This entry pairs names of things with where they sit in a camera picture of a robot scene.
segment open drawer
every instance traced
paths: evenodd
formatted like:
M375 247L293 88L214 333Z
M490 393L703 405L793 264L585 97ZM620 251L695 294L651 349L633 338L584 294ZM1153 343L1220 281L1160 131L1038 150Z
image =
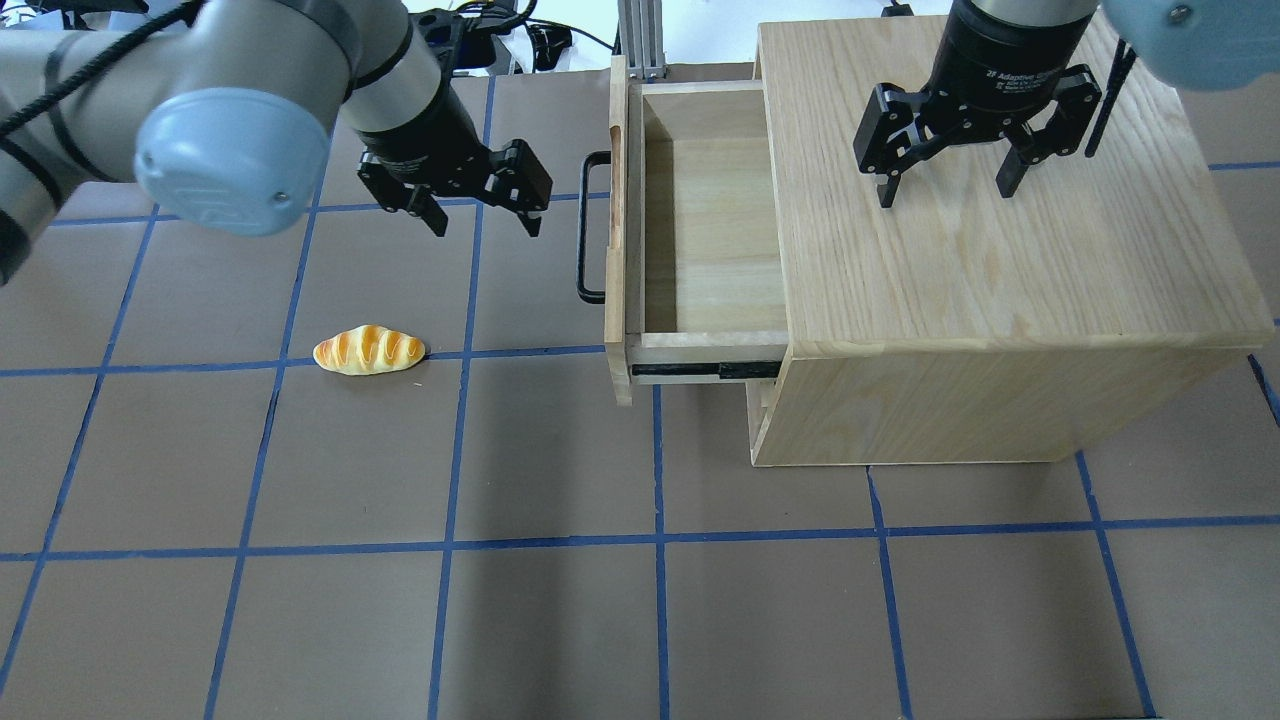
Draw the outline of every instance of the open drawer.
M777 377L787 319L762 85L613 73L604 311L618 402L632 384Z

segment cable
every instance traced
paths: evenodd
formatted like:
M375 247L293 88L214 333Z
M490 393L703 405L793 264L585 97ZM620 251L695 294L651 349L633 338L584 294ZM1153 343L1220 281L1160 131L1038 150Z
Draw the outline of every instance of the cable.
M456 12L461 13L463 9L468 8L470 5L475 5L475 4L479 4L477 0L472 0L471 3L463 3L462 5L458 6L458 9ZM503 22L500 22L500 23L498 23L498 24L495 24L493 27L479 28L477 32L481 32L484 35L506 35L506 33L516 29L517 27L525 24L525 22L529 19L529 17L534 14L534 8L536 8L536 6L538 6L538 0L529 0L529 5L525 5L525 9L521 10L520 13L508 17L506 20L503 20ZM498 9L504 10L504 12L507 10L506 8L486 8L486 10L498 10Z
M1120 88L1124 87L1124 81L1129 77L1129 70L1133 69L1135 61L1138 61L1138 53L1124 38L1120 38L1120 42L1116 44L1116 55L1111 60L1107 94L1098 109L1098 119L1093 123L1093 135L1089 136L1089 142L1084 146L1085 158L1097 155L1098 145L1102 143L1102 133L1106 132L1107 123L1111 120L1111 110L1115 108L1116 100L1120 97Z
M138 45L142 45L147 37L151 37L156 32L178 20L195 19L196 13L204 4L205 0L186 0L182 5L178 5L173 10L169 10L155 19L147 20L120 40L116 40L110 45L110 47L99 53L97 56L88 63L84 63L84 65L72 73L70 77L58 83L52 90L45 92L40 97L32 100L26 108L5 118L4 123L0 123L0 140L9 137L22 126L38 118L40 115L44 115L50 110L50 108L65 100L67 96L105 73L111 65L119 61L120 58L132 53Z
M532 23L532 24L540 24L540 26L562 27L562 28L564 28L564 29L567 29L570 32L576 32L576 33L581 35L582 37L586 37L589 40L594 40L594 41L599 42L600 45L603 45L605 50L608 50L609 53L613 53L613 46L612 45L609 45L608 42L603 41L603 40L600 40L599 37L595 37L594 35L586 32L585 29L582 29L580 27L573 27L573 26L564 24L564 23L557 23L554 20L540 20L538 18L529 18L529 22Z

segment bread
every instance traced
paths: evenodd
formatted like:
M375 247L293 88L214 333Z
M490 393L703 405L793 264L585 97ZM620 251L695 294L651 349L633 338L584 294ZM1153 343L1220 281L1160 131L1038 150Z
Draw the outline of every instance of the bread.
M325 370L375 375L412 368L426 357L426 343L381 325L360 325L323 341L311 356Z

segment wooden cabinet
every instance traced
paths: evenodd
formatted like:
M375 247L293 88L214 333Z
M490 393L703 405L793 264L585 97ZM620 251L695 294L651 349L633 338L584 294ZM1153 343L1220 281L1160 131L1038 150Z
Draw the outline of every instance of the wooden cabinet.
M852 138L945 18L760 26L756 81L613 68L604 340L632 386L746 387L756 465L1051 461L1274 333L1175 91L1134 70L1098 155L1002 200L952 147L890 210ZM1078 61L1110 68L1100 19Z

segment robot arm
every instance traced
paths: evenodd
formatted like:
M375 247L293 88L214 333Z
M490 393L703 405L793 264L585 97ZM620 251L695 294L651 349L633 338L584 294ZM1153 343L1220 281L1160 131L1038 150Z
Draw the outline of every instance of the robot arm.
M1280 3L1275 0L1102 0L1121 50L1103 95L1087 65L1069 67L1098 0L955 0L933 72L916 92L877 85L854 140L858 168L881 176L890 208L902 173L952 145L1010 142L996 174L1011 197L1027 170L1076 151L1142 56L1156 77L1181 88L1226 90L1280 70ZM895 10L904 14L909 10ZM1046 127L1032 119L1057 106Z
M113 32L0 33L0 118L91 63ZM443 233L434 196L513 210L530 234L550 178L524 141L490 152L399 0L209 0L0 137L0 284L88 179L140 182L166 210L238 234L293 224L339 109L389 210Z

